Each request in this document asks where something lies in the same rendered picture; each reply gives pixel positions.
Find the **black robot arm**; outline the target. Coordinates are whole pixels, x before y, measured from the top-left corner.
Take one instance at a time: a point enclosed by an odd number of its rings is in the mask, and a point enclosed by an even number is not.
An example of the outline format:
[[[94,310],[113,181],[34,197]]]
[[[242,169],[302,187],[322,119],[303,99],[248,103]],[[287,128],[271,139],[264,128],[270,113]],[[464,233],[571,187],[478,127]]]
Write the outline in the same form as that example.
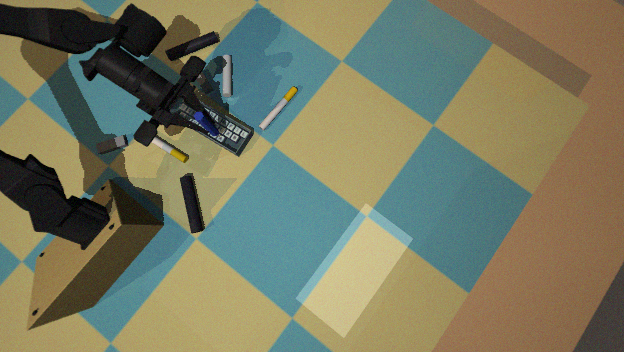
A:
[[[132,55],[149,57],[166,33],[154,16],[133,3],[115,24],[90,20],[75,10],[0,3],[0,34],[71,54],[85,53],[115,37],[105,49],[98,48],[89,60],[79,64],[88,81],[99,73],[122,89],[142,63]],[[35,232],[80,244],[81,250],[110,221],[106,207],[85,197],[71,195],[66,199],[55,169],[43,165],[32,154],[22,160],[0,150],[0,192],[29,212]]]

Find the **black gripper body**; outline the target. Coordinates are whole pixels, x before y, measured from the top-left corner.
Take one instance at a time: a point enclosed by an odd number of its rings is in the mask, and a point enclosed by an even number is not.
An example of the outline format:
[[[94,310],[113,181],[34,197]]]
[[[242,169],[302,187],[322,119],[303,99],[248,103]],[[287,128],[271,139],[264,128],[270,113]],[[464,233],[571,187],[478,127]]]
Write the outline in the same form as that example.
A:
[[[157,110],[152,118],[144,120],[134,133],[134,140],[148,147],[157,135],[159,125],[168,122],[171,114],[170,110],[181,98],[185,98],[192,86],[190,82],[195,82],[204,69],[206,62],[197,56],[191,56],[180,71],[181,78],[176,85],[160,76],[145,64],[139,64],[126,80],[123,89],[150,107]],[[175,93],[169,97],[171,92]],[[162,109],[164,102],[167,104]]]

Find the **black cylinder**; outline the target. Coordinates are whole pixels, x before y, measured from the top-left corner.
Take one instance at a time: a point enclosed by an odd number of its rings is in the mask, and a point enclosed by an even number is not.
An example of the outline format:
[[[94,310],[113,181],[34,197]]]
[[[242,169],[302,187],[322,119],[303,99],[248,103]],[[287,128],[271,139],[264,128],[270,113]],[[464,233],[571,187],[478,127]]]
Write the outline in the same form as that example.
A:
[[[191,176],[180,178],[191,234],[203,231],[199,208]]]
[[[211,44],[214,44],[216,42],[219,42],[215,32],[212,31],[210,33],[207,33],[203,36],[200,36],[198,38],[195,38],[193,40],[190,40],[188,42],[185,42],[183,44],[180,44],[176,47],[173,47],[171,49],[166,50],[166,55],[168,56],[170,61],[173,61],[177,58],[180,58],[182,56],[185,56],[189,53],[192,53],[194,51],[197,51],[199,49],[202,49],[206,46],[209,46]]]

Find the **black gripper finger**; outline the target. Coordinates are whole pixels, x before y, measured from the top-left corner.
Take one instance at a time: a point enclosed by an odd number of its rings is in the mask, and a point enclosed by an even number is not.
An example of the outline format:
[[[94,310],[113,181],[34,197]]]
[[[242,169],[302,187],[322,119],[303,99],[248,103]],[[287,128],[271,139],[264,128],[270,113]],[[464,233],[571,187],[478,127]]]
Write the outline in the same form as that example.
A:
[[[213,119],[210,117],[207,111],[203,108],[197,96],[195,95],[194,93],[195,88],[196,87],[193,85],[193,87],[190,89],[188,94],[185,96],[183,102],[185,102],[187,105],[192,107],[196,112],[202,112],[213,124],[215,124]]]
[[[173,113],[173,115],[170,117],[170,119],[168,120],[168,122],[165,124],[165,127],[168,128],[169,125],[177,125],[177,126],[182,126],[182,127],[187,127],[193,130],[197,130],[203,133],[208,134],[209,132],[207,130],[205,130],[204,128],[200,127],[199,125],[183,118],[182,116]]]

